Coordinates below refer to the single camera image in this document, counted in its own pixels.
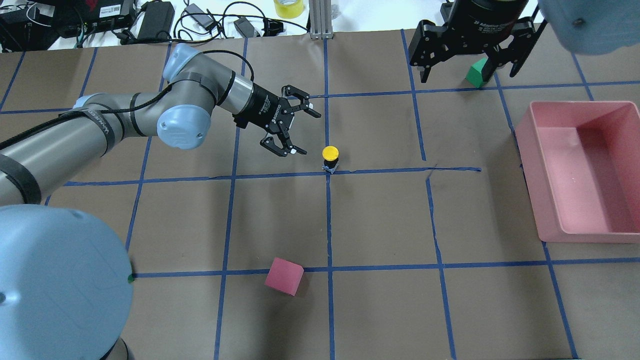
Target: plastic tray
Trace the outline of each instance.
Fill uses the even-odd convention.
[[[516,136],[542,241],[640,242],[634,103],[534,101]]]

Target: grid line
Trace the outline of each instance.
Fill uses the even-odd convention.
[[[327,39],[323,39],[324,94],[329,94],[329,47]],[[324,144],[329,146],[329,98],[324,100]],[[333,247],[331,244],[331,175],[324,173],[326,179],[326,264],[327,264],[327,297],[329,313],[329,358],[335,360],[335,322],[333,312]]]
[[[565,83],[565,84],[547,84],[547,85],[508,85],[502,86],[503,90],[520,90],[520,89],[546,89],[546,88],[568,88],[568,87],[583,87],[583,86],[616,86],[616,85],[640,85],[640,80],[630,81],[600,81],[595,83]],[[485,86],[482,88],[439,88],[439,89],[417,89],[416,94],[426,93],[441,93],[441,92],[473,92],[473,91],[492,91],[498,90],[497,86]],[[385,95],[408,95],[411,94],[411,90],[399,90],[390,92],[360,92],[360,93],[345,93],[345,94],[322,94],[311,95],[312,99],[327,99],[331,97],[366,97],[366,96],[385,96]],[[47,108],[47,109],[30,109],[30,110],[0,110],[0,115],[11,115],[21,113],[49,113],[58,111],[68,111],[71,108]]]
[[[248,38],[244,38],[243,57],[246,58],[247,48],[249,46]],[[242,62],[240,74],[244,76],[245,63]],[[220,279],[220,297],[218,298],[218,319],[216,321],[216,337],[214,342],[214,360],[220,358],[220,339],[222,337],[222,318],[225,308],[225,292],[227,289],[227,274],[229,263],[229,246],[231,243],[231,225],[234,212],[234,196],[236,193],[236,174],[238,164],[238,149],[240,144],[240,129],[236,127],[236,142],[234,144],[234,162],[231,168],[231,185],[229,187],[229,204],[227,208],[227,230],[225,233],[225,250],[222,257],[222,272]]]
[[[84,96],[84,91],[86,90],[86,84],[89,82],[89,77],[91,76],[91,70],[93,70],[93,63],[95,62],[96,55],[98,55],[98,47],[93,48],[93,56],[91,57],[91,62],[89,63],[89,68],[86,71],[86,76],[84,77],[82,89],[80,89],[80,95],[78,97]]]
[[[563,259],[551,260],[552,265],[601,265],[601,264],[620,264],[620,263],[640,263],[638,258],[594,258],[594,259]],[[434,270],[444,269],[461,269],[461,268],[503,268],[503,267],[521,267],[521,266],[548,266],[547,260],[530,260],[530,261],[496,261],[486,263],[442,263],[435,264],[400,264],[400,265],[355,265],[355,266],[333,266],[332,272],[364,272],[364,271],[396,271],[396,270]],[[305,272],[328,272],[327,266],[305,267]],[[243,269],[243,270],[227,270],[227,275],[254,275],[266,274],[269,269]],[[221,276],[221,270],[202,270],[202,271],[186,271],[186,272],[142,272],[135,273],[134,277],[189,277],[189,276]]]
[[[171,55],[171,43],[166,47],[166,55],[164,57],[164,64],[169,61],[169,55]],[[160,75],[160,84],[158,85],[158,91],[162,91],[164,79]],[[151,150],[151,141],[153,138],[149,136],[147,138],[147,146],[145,147],[145,154],[142,158],[142,166],[140,167],[140,178],[138,179],[138,190],[136,191],[136,199],[133,202],[133,209],[131,210],[131,220],[129,221],[129,229],[127,230],[127,240],[125,241],[125,249],[129,251],[131,246],[131,236],[133,235],[133,228],[136,222],[136,215],[138,214],[138,204],[140,203],[140,196],[142,195],[142,186],[145,184],[145,171],[147,170],[147,160],[149,157],[149,151]]]
[[[508,108],[508,106],[506,104],[506,101],[504,99],[504,93],[502,91],[502,87],[501,87],[501,84],[500,84],[500,77],[498,77],[497,73],[495,73],[493,76],[495,78],[495,83],[496,83],[496,85],[498,87],[498,93],[500,94],[500,101],[502,103],[502,109],[504,110],[504,115],[505,115],[505,117],[507,119],[507,123],[508,123],[508,126],[509,126],[510,130],[511,130],[511,134],[513,135],[513,140],[514,140],[514,143],[515,143],[515,146],[516,146],[516,150],[518,151],[518,155],[520,155],[520,147],[518,146],[518,138],[516,137],[515,129],[513,127],[512,121],[511,121],[511,115],[509,114],[509,108]],[[523,177],[523,179],[525,179],[525,183],[526,183],[524,169],[521,167],[522,164],[520,164],[519,166],[520,166],[520,168],[522,170],[522,177]],[[547,268],[549,270],[549,276],[551,277],[551,283],[552,283],[552,285],[554,287],[554,293],[555,293],[556,301],[557,301],[557,304],[558,304],[558,310],[560,312],[560,317],[561,317],[561,319],[563,321],[564,333],[566,334],[567,342],[569,344],[569,348],[571,349],[572,357],[574,359],[577,359],[578,358],[577,351],[575,349],[575,344],[573,343],[573,336],[571,334],[571,327],[569,326],[569,321],[567,320],[566,313],[564,311],[564,304],[563,304],[563,301],[562,301],[562,295],[560,294],[560,288],[559,288],[559,286],[557,284],[556,272],[554,271],[554,267],[553,267],[553,264],[551,262],[551,255],[549,254],[549,251],[547,250],[547,243],[541,241],[541,244],[542,244],[542,247],[543,247],[543,251],[545,253],[545,259],[546,259],[546,262],[547,262]]]
[[[424,153],[424,140],[422,139],[422,126],[420,125],[420,112],[418,111],[418,99],[415,96],[415,83],[413,80],[413,70],[411,68],[409,58],[409,48],[406,46],[406,37],[404,36],[404,29],[400,29],[400,36],[402,37],[402,45],[404,49],[404,57],[406,58],[406,67],[409,71],[409,83],[411,84],[411,98],[413,100],[413,115],[415,116],[415,127],[418,131],[418,143],[420,144],[420,155],[423,161],[427,161],[427,156]]]
[[[593,95],[591,94],[591,89],[587,84],[587,79],[584,77],[584,73],[582,72],[582,67],[580,67],[580,63],[578,62],[578,57],[576,57],[574,53],[571,53],[571,57],[573,58],[573,63],[575,64],[575,68],[578,70],[578,74],[580,74],[580,79],[582,80],[584,89],[587,91],[587,95],[589,95],[589,100],[593,101]]]
[[[569,319],[567,319],[566,317],[566,311],[564,310],[562,295],[560,294],[560,287],[558,286],[558,281],[556,279],[556,271],[554,270],[554,265],[551,262],[551,255],[549,254],[547,243],[545,242],[542,243],[542,249],[545,251],[545,259],[547,259],[547,267],[549,269],[549,274],[551,275],[551,283],[553,284],[553,287],[554,287],[554,293],[556,293],[558,310],[560,311],[560,317],[562,318],[562,324],[564,327],[564,333],[566,334],[566,340],[569,343],[569,349],[571,350],[571,357],[574,359],[578,359],[578,352],[575,348],[575,343],[573,342],[573,335],[571,334]]]
[[[440,291],[442,292],[442,305],[444,307],[444,318],[447,326],[447,337],[449,339],[449,351],[451,358],[456,360],[456,343],[453,337],[453,325],[451,323],[451,310],[449,309],[449,296],[447,294],[447,282],[444,275],[444,266],[442,263],[442,253],[438,246],[438,236],[436,232],[436,223],[433,216],[433,194],[431,193],[431,180],[427,177],[425,180],[427,188],[427,200],[429,201],[429,215],[431,217],[431,231],[433,232],[433,246],[436,250],[436,260],[438,261],[438,273],[440,274]]]
[[[403,172],[425,172],[425,171],[471,171],[481,172],[479,167],[413,167],[413,168],[379,168],[379,169],[362,169],[362,170],[338,170],[333,173],[339,175],[358,175],[358,174],[388,174]],[[283,172],[276,174],[248,174],[235,175],[235,179],[271,179],[277,177],[308,177],[308,176],[325,176],[326,172]],[[143,183],[174,183],[179,181],[217,181],[231,180],[233,176],[197,176],[197,177],[167,177],[143,179]],[[64,186],[117,186],[138,184],[140,180],[119,180],[119,181],[67,181]]]
[[[15,70],[13,71],[13,75],[11,76],[11,80],[9,80],[9,85],[7,85],[6,91],[2,96],[2,101],[0,101],[0,111],[4,106],[4,102],[6,101],[6,98],[9,96],[9,91],[13,86],[13,82],[15,81],[15,78],[18,76],[18,70],[20,70],[20,66],[22,65],[22,61],[24,60],[24,55],[25,55],[25,52],[23,51],[22,54],[20,55],[20,60],[18,60],[18,64],[15,66]]]

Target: green block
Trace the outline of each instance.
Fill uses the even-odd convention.
[[[483,58],[477,63],[471,65],[471,68],[469,68],[469,72],[467,73],[467,81],[476,88],[481,88],[486,85],[486,81],[482,81],[482,68],[484,67],[484,63],[486,63],[486,58]]]

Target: blue joint cap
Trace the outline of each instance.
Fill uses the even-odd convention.
[[[76,103],[74,104],[73,109],[82,108],[84,106],[84,104],[86,104],[86,101],[89,100],[90,97],[92,97],[94,95],[100,95],[100,94],[104,94],[104,92],[97,92],[95,94],[85,95],[85,96],[79,97],[78,100],[76,100]]]
[[[202,145],[211,126],[211,115],[195,105],[176,105],[158,118],[158,137],[170,147],[182,150]]]
[[[200,51],[193,49],[187,44],[176,45],[175,50],[173,50],[171,56],[169,56],[169,60],[164,66],[164,71],[162,71],[163,78],[169,82],[173,81],[173,78],[175,78],[182,68],[187,65],[189,60],[193,59],[197,54],[200,54]]]

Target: yellow button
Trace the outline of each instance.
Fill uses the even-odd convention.
[[[335,146],[327,146],[322,150],[322,157],[326,161],[336,160],[339,154],[340,153],[338,152],[338,148]]]

